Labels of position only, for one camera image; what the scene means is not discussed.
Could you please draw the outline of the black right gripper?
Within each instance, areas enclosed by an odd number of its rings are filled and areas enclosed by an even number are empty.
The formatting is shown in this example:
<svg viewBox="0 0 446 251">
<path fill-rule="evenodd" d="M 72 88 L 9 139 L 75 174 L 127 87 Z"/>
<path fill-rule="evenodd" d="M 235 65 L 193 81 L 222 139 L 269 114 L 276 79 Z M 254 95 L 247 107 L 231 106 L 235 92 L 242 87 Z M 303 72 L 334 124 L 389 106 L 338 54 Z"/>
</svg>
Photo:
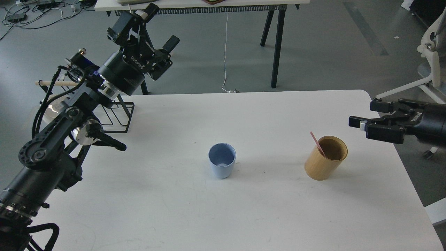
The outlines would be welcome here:
<svg viewBox="0 0 446 251">
<path fill-rule="evenodd" d="M 349 116 L 348 126 L 366 132 L 367 139 L 403 144 L 405 135 L 414 135 L 422 143 L 445 147 L 445 104 L 411 99 L 384 102 L 376 98 L 370 102 L 370 110 L 395 115 L 377 119 Z"/>
</svg>

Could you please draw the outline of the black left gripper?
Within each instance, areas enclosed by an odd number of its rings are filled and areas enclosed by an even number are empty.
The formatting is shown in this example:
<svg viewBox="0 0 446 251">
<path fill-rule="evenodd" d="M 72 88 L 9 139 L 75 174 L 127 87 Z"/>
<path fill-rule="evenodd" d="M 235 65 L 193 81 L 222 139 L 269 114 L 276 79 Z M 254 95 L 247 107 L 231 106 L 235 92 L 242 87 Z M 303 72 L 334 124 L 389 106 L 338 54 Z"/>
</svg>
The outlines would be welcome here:
<svg viewBox="0 0 446 251">
<path fill-rule="evenodd" d="M 123 11 L 107 29 L 107 38 L 120 48 L 99 68 L 100 76 L 119 91 L 131 96 L 145 81 L 144 74 L 157 81 L 173 64 L 171 52 L 180 42 L 172 35 L 161 49 L 154 49 L 146 24 L 160 8 L 150 3 L 143 10 Z"/>
</svg>

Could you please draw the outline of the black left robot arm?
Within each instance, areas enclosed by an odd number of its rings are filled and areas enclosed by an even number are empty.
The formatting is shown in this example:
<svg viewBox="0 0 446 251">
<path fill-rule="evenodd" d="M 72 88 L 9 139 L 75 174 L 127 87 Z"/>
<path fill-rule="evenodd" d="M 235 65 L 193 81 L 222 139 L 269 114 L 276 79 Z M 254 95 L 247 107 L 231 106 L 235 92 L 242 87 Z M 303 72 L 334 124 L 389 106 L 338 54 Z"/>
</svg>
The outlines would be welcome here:
<svg viewBox="0 0 446 251">
<path fill-rule="evenodd" d="M 170 53 L 179 43 L 171 36 L 153 48 L 146 24 L 158 13 L 150 3 L 144 10 L 124 11 L 107 37 L 120 49 L 102 65 L 88 60 L 84 50 L 59 66 L 32 125 L 32 139 L 19 150 L 23 169 L 1 193 L 1 250 L 41 250 L 32 233 L 52 230 L 45 250 L 59 235 L 54 223 L 31 226 L 55 189 L 66 191 L 82 180 L 82 163 L 91 145 L 125 151 L 126 145 L 107 135 L 94 115 L 99 106 L 111 107 L 121 93 L 132 95 L 145 81 L 157 80 L 172 65 Z"/>
</svg>

